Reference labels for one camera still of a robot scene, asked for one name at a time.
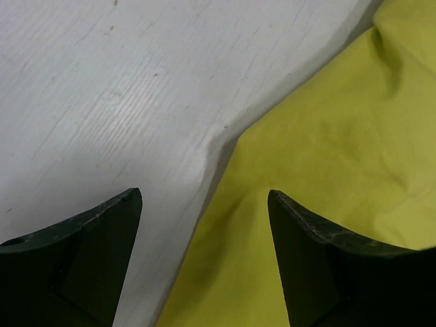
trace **white wooden tabletop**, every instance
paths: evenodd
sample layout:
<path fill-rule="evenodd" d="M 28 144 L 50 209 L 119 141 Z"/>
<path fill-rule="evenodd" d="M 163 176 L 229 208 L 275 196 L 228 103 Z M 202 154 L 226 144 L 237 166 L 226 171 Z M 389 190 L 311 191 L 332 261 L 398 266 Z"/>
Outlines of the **white wooden tabletop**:
<path fill-rule="evenodd" d="M 139 187 L 114 326 L 149 326 L 236 137 L 373 2 L 0 1 L 0 242 Z"/>

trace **wooden surface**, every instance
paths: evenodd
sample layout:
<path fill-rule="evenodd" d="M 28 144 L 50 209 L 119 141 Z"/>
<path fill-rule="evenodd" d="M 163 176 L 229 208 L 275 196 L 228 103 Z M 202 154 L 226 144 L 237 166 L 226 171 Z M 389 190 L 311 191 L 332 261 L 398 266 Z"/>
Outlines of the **wooden surface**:
<path fill-rule="evenodd" d="M 141 188 L 114 326 L 149 326 L 236 137 L 370 2 L 0 1 L 0 242 Z"/>

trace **yellow cloth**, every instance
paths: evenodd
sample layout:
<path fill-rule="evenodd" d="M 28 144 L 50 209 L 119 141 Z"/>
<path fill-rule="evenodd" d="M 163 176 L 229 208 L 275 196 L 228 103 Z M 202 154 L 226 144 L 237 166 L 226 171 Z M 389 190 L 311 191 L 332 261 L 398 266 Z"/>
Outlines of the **yellow cloth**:
<path fill-rule="evenodd" d="M 436 244 L 436 1 L 386 1 L 374 22 L 240 138 L 159 327 L 289 326 L 270 189 L 377 240 Z"/>

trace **wrinkle in cloth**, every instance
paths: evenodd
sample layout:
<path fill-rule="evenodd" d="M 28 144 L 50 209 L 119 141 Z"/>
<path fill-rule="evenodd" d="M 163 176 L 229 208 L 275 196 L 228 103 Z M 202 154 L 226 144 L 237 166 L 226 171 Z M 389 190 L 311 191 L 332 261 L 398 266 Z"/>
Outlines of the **wrinkle in cloth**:
<path fill-rule="evenodd" d="M 376 240 L 436 244 L 435 22 L 436 1 L 385 1 L 373 28 L 241 136 L 158 327 L 289 326 L 270 189 Z"/>

